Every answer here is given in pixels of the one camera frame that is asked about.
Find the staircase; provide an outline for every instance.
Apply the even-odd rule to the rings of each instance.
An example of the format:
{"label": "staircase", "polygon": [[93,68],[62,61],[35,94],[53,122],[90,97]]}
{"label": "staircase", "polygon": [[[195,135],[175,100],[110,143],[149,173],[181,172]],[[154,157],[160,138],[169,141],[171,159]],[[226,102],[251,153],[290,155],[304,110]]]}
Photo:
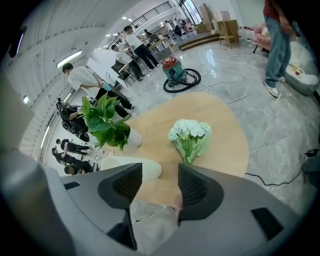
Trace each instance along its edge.
{"label": "staircase", "polygon": [[188,42],[185,42],[185,43],[179,45],[179,49],[181,51],[186,51],[191,48],[201,46],[201,45],[204,45],[207,43],[211,43],[214,41],[219,41],[219,34],[210,34],[210,35],[205,35],[202,37],[195,38],[193,40],[190,40]]}

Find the red vacuum canister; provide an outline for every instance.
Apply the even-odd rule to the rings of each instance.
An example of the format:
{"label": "red vacuum canister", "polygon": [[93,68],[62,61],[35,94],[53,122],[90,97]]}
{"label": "red vacuum canister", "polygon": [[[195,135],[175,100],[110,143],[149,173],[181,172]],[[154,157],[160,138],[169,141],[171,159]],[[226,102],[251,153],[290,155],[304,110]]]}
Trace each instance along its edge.
{"label": "red vacuum canister", "polygon": [[164,70],[172,69],[176,64],[178,60],[174,56],[168,56],[163,60],[162,68]]}

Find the black vent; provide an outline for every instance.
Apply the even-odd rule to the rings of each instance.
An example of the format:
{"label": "black vent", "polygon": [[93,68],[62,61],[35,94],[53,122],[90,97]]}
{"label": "black vent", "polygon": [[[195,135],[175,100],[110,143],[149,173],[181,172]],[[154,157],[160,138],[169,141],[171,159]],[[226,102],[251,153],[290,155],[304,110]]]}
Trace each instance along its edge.
{"label": "black vent", "polygon": [[284,229],[267,208],[257,208],[251,212],[268,240]]}

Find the round wooden table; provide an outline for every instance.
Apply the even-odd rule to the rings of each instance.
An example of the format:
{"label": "round wooden table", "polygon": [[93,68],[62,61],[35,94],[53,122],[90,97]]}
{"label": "round wooden table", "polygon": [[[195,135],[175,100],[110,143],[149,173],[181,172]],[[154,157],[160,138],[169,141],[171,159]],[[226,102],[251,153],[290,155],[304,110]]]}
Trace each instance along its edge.
{"label": "round wooden table", "polygon": [[243,177],[248,166],[248,144],[235,116],[218,97],[202,92],[189,92],[129,120],[127,123],[142,135],[139,148],[124,146],[123,153],[112,148],[114,155],[146,158],[162,167],[159,178],[141,185],[136,198],[175,206],[178,187],[179,152],[168,140],[169,130],[180,119],[206,122],[212,129],[210,147],[193,164],[222,173]]}

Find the marble floor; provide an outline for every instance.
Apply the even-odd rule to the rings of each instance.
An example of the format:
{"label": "marble floor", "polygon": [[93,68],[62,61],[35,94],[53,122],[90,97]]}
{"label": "marble floor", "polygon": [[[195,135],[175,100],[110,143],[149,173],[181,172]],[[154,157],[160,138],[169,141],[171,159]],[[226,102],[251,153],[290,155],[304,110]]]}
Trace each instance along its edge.
{"label": "marble floor", "polygon": [[[247,172],[260,175],[266,183],[279,184],[290,181],[299,172],[304,153],[319,146],[320,107],[313,95],[303,96],[285,83],[278,86],[281,96],[273,98],[263,85],[268,56],[259,50],[255,54],[252,51],[241,45],[229,49],[224,42],[221,46],[212,42],[175,54],[185,67],[199,71],[207,86],[237,81],[250,89],[249,96],[228,104],[247,139]],[[160,67],[143,72],[146,76],[142,82],[133,84],[129,91],[122,90],[136,106],[133,116],[179,95],[163,90],[166,76]],[[199,84],[187,92],[202,87]],[[237,83],[220,83],[211,90],[225,102],[246,94],[245,88]],[[302,175],[281,186],[264,186],[257,177],[245,175],[245,178],[261,185],[300,215],[307,211],[316,193],[314,187],[303,183]]]}

